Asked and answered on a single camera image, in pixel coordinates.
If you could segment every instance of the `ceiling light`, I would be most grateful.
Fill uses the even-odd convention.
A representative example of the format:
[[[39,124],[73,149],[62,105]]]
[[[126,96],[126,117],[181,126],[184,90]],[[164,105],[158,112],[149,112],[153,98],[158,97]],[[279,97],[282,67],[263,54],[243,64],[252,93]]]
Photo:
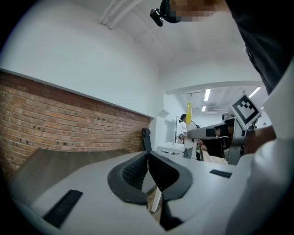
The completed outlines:
[[[256,92],[258,92],[259,89],[260,89],[260,86],[258,88],[256,88],[254,92],[251,93],[251,95],[249,96],[249,98],[251,98]]]
[[[209,95],[210,95],[211,89],[206,89],[205,91],[205,97],[204,97],[204,101],[208,101],[209,99]]]

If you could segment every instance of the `white table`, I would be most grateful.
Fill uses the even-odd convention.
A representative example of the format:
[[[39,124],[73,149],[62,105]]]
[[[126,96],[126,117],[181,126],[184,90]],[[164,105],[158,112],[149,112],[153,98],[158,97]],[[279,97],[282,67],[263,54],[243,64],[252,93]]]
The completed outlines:
[[[185,151],[185,146],[183,144],[177,144],[175,143],[174,145],[171,142],[162,144],[160,146],[158,146],[158,151],[165,151],[170,153],[178,153],[181,157],[183,156],[183,153]],[[155,198],[153,201],[153,205],[151,208],[152,212],[155,212],[157,210],[157,206],[159,204],[160,201],[160,197],[161,197],[161,191],[159,190],[159,188],[156,189],[156,193],[155,193]]]
[[[158,151],[165,151],[168,153],[178,153],[180,156],[183,156],[183,153],[185,151],[185,147],[182,144],[175,143],[174,145],[171,142],[162,144],[158,146]]]

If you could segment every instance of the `camera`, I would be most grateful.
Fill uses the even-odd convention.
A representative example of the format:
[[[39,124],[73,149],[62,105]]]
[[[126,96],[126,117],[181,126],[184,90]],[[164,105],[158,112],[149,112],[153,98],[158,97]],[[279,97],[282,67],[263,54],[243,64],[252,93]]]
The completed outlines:
[[[151,18],[155,21],[155,23],[159,26],[159,27],[162,27],[163,24],[164,24],[164,20],[163,18],[161,17],[160,15],[160,10],[157,8],[157,9],[152,9],[150,11],[150,16]]]
[[[180,17],[175,16],[175,12],[170,11],[170,0],[163,0],[160,9],[152,9],[150,16],[159,27],[163,26],[164,20],[169,23],[178,23],[181,21]]]

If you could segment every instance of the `red brick wall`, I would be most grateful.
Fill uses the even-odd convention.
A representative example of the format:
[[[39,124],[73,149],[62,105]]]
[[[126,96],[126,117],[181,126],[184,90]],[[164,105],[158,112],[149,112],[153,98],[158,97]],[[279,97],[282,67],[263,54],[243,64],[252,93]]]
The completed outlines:
[[[0,165],[6,178],[37,148],[141,151],[141,129],[149,123],[143,115],[0,72]]]

